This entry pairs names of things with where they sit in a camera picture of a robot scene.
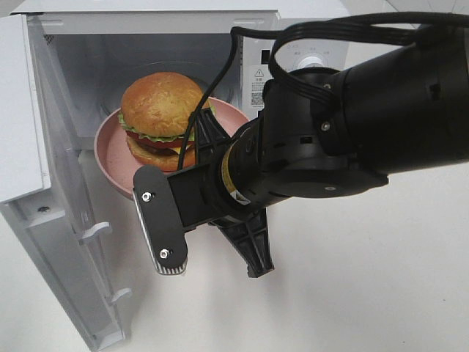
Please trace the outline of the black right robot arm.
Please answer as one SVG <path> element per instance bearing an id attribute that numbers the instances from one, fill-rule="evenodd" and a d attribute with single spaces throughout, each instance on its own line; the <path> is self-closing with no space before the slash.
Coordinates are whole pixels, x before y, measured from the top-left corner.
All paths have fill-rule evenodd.
<path id="1" fill-rule="evenodd" d="M 157 271 L 180 274 L 186 232 L 215 225 L 258 277 L 273 269 L 266 209 L 289 199 L 345 197 L 385 186 L 388 176 L 468 160 L 468 17 L 385 12 L 293 24 L 234 27 L 269 39 L 271 79 L 263 110 L 228 136 L 195 108 L 196 165 L 162 176 L 164 217 L 150 230 Z M 393 45 L 349 69 L 286 71 L 277 60 L 305 39 Z"/>

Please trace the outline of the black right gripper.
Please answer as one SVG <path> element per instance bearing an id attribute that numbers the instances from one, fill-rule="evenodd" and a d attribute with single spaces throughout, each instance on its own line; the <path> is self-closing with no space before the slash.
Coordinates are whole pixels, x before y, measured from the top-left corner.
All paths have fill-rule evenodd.
<path id="1" fill-rule="evenodd" d="M 259 143 L 232 141 L 211 109 L 196 115 L 195 166 L 167 177 L 166 215 L 185 231 L 210 223 L 247 265 L 250 278 L 274 269 L 259 185 Z"/>

